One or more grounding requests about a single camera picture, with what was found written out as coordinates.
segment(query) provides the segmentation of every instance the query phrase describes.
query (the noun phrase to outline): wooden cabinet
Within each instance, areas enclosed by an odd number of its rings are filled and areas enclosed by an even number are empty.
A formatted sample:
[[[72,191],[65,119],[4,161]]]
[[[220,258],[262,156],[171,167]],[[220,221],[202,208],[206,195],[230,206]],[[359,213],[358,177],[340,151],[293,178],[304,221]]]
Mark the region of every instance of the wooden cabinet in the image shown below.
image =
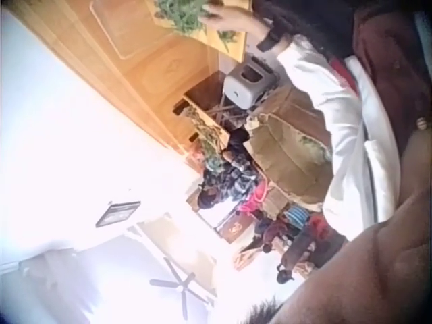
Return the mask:
[[[21,0],[8,8],[62,61],[160,143],[184,154],[194,127],[172,113],[218,70],[218,52],[156,26],[144,1]]]

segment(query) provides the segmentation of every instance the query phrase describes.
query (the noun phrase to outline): crowd of people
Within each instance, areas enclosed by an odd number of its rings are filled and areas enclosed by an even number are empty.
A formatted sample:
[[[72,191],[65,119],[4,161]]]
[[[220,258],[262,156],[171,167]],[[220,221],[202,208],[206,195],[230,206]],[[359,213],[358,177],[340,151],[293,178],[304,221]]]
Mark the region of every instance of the crowd of people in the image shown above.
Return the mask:
[[[431,273],[432,41],[423,2],[252,4],[253,14],[206,5],[200,20],[259,39],[322,111],[333,155],[323,215],[351,242],[287,301],[254,308],[245,323],[420,323]],[[225,176],[205,175],[202,208],[229,195],[246,200],[259,182],[246,153],[223,156]],[[266,226],[293,235],[283,225]]]

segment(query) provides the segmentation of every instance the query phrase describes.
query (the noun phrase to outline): white sleeve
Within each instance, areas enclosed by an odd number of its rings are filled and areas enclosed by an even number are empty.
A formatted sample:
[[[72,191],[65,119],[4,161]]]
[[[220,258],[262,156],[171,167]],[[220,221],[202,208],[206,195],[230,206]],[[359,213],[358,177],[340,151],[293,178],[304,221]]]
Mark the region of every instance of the white sleeve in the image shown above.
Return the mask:
[[[344,157],[351,157],[354,151],[362,124],[361,99],[303,36],[295,36],[277,59],[292,84],[306,92],[313,107],[323,112],[325,127],[331,134],[336,174],[348,163]]]

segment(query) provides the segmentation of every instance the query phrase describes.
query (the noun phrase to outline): picture frame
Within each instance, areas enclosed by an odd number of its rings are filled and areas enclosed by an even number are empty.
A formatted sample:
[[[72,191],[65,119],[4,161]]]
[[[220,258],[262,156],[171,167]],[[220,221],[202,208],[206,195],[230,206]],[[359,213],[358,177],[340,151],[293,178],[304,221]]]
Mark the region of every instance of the picture frame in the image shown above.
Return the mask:
[[[95,227],[98,228],[127,221],[140,205],[140,201],[112,204],[97,221]]]

